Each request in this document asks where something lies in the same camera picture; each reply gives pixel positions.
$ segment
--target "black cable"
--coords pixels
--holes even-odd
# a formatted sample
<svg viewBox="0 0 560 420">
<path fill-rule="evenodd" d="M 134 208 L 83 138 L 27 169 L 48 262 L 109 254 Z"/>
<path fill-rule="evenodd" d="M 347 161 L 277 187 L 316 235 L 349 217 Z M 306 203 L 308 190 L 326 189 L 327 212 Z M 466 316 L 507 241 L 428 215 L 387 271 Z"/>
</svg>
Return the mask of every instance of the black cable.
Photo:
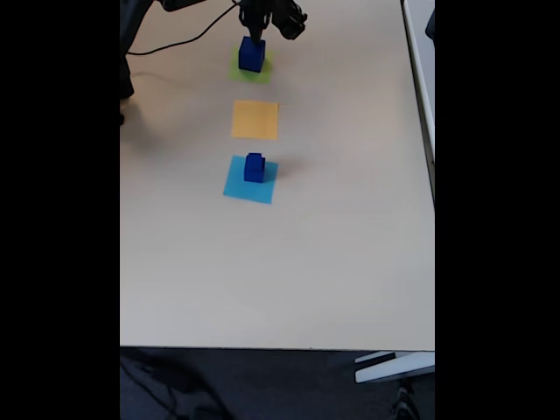
<svg viewBox="0 0 560 420">
<path fill-rule="evenodd" d="M 177 412 L 177 398 L 175 398 L 172 387 L 169 385 L 167 385 L 167 394 L 169 394 L 169 398 L 171 399 L 171 412 L 175 413 Z"/>
<path fill-rule="evenodd" d="M 202 36 L 207 33 L 208 31 L 210 31 L 210 28 L 212 28 L 212 26 L 214 26 L 215 24 L 218 23 L 218 21 L 220 19 L 222 19 L 224 16 L 226 16 L 230 11 L 232 11 L 234 9 L 235 6 L 239 5 L 237 2 L 235 2 L 234 0 L 232 0 L 233 2 L 233 6 L 231 6 L 229 9 L 227 9 L 226 11 L 224 11 L 221 15 L 219 15 L 198 37 L 194 37 L 193 39 L 189 39 L 188 41 L 181 41 L 181 42 L 176 42 L 175 44 L 169 44 L 169 45 L 165 45 L 165 46 L 160 46 L 159 48 L 156 48 L 155 50 L 151 50 L 148 52 L 127 52 L 128 55 L 149 55 L 149 54 L 153 54 L 153 53 L 157 53 L 158 51 L 162 51 L 166 48 L 171 48 L 172 46 L 182 46 L 183 44 L 188 44 L 190 42 L 194 42 L 197 39 L 202 38 Z"/>
<path fill-rule="evenodd" d="M 146 387 L 143 383 L 141 383 L 137 378 L 135 378 L 134 376 L 132 376 L 132 374 L 130 374 L 129 370 L 123 365 L 123 363 L 121 362 L 121 368 L 122 371 L 129 377 L 129 379 L 131 381 L 133 381 L 138 387 L 140 387 L 141 389 L 143 389 L 143 391 L 148 394 L 149 396 L 151 396 L 151 398 L 158 403 L 161 407 L 163 407 L 165 409 L 165 411 L 167 411 L 169 414 L 171 414 L 173 417 L 177 418 L 178 416 L 175 414 L 174 411 L 172 411 L 169 407 L 167 407 L 167 404 L 165 404 L 163 401 L 161 401 L 159 398 L 157 398 L 153 392 L 151 392 L 148 387 Z"/>
</svg>

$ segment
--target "white table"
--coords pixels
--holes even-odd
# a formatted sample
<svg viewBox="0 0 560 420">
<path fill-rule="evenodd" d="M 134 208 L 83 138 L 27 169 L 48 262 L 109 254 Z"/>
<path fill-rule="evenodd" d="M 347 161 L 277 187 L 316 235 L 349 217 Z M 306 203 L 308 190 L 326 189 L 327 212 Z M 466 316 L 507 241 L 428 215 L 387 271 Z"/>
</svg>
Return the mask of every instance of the white table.
<svg viewBox="0 0 560 420">
<path fill-rule="evenodd" d="M 129 57 L 121 127 L 121 345 L 434 350 L 435 228 L 398 0 L 299 0 L 269 85 L 228 78 L 237 11 Z M 228 1 L 156 4 L 131 51 L 201 32 Z M 279 102 L 277 141 L 233 102 Z M 222 195 L 232 155 L 279 170 L 272 205 Z"/>
</svg>

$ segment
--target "blue block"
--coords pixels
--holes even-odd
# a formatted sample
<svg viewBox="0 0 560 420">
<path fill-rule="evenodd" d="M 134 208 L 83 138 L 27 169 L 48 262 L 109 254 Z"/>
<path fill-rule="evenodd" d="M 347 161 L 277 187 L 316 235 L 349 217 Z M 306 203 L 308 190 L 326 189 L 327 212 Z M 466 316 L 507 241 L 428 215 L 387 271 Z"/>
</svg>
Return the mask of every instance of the blue block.
<svg viewBox="0 0 560 420">
<path fill-rule="evenodd" d="M 250 37 L 243 37 L 241 48 L 239 49 L 239 68 L 260 73 L 263 69 L 265 47 L 266 42 L 264 39 L 261 39 L 258 45 L 255 45 Z"/>
<path fill-rule="evenodd" d="M 249 182 L 264 182 L 264 161 L 261 153 L 249 153 L 245 158 L 243 178 Z"/>
</svg>

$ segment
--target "sticky note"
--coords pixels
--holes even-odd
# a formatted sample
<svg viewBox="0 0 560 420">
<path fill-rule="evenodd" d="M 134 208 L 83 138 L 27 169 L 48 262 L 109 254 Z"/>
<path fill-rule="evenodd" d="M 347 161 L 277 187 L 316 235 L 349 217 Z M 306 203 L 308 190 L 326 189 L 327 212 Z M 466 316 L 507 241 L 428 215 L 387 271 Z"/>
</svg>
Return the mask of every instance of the sticky note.
<svg viewBox="0 0 560 420">
<path fill-rule="evenodd" d="M 231 137 L 277 140 L 276 102 L 235 101 Z"/>
<path fill-rule="evenodd" d="M 249 83 L 270 83 L 272 75 L 272 58 L 274 54 L 271 50 L 264 52 L 264 62 L 260 73 L 250 72 L 249 70 L 241 70 L 239 68 L 239 47 L 235 46 L 231 52 L 231 60 L 229 61 L 229 78 L 232 81 L 248 81 Z"/>
<path fill-rule="evenodd" d="M 277 179 L 278 164 L 269 162 L 264 164 L 264 182 L 250 182 L 243 179 L 245 157 L 233 156 L 227 175 L 224 195 L 236 199 L 256 201 L 272 204 L 272 193 Z"/>
</svg>

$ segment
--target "gray carpet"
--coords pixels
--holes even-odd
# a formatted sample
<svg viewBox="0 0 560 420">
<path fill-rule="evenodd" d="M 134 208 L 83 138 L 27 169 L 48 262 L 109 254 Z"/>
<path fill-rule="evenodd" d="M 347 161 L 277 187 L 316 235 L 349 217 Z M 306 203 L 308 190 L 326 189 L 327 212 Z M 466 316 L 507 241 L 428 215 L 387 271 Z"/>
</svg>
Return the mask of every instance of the gray carpet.
<svg viewBox="0 0 560 420">
<path fill-rule="evenodd" d="M 352 360 L 364 352 L 150 349 L 200 372 L 235 420 L 389 420 L 397 382 L 356 384 Z M 166 403 L 166 388 L 122 359 L 129 371 Z M 435 375 L 413 378 L 422 420 L 433 420 Z M 179 414 L 193 397 L 175 393 Z M 121 419 L 169 420 L 170 416 L 121 369 Z"/>
</svg>

